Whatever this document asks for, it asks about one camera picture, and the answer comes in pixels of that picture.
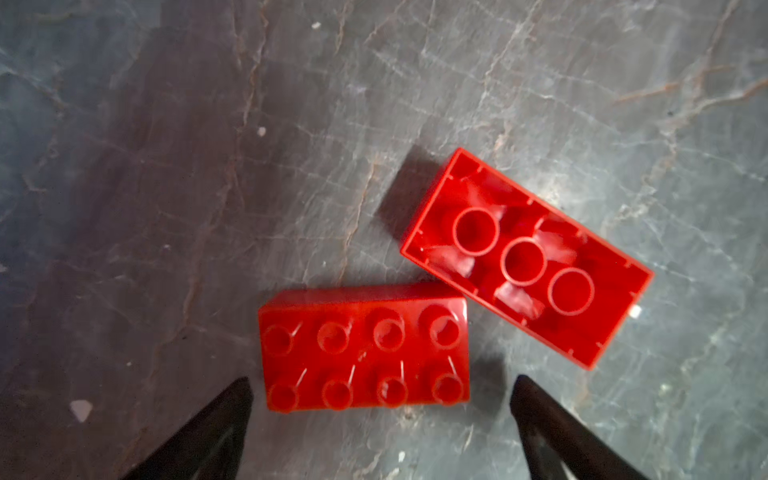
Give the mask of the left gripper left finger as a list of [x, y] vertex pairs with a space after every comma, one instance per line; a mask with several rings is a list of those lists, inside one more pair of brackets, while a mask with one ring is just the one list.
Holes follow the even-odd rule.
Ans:
[[254, 395], [246, 377], [232, 382], [127, 479], [234, 479]]

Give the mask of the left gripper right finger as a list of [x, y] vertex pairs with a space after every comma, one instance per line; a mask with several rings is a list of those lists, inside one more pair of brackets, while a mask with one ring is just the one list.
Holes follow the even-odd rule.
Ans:
[[644, 477], [527, 375], [514, 383], [510, 410], [533, 479]]

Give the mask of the red lego cluster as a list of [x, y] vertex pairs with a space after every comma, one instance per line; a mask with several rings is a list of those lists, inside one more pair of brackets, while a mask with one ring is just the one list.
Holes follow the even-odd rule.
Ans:
[[283, 291], [258, 322], [272, 411], [470, 398], [467, 301], [443, 283]]

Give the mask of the red lego bottom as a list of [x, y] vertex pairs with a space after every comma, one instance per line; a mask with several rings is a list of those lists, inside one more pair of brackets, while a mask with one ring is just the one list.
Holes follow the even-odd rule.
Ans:
[[400, 252], [586, 370], [654, 277], [463, 148], [439, 170]]

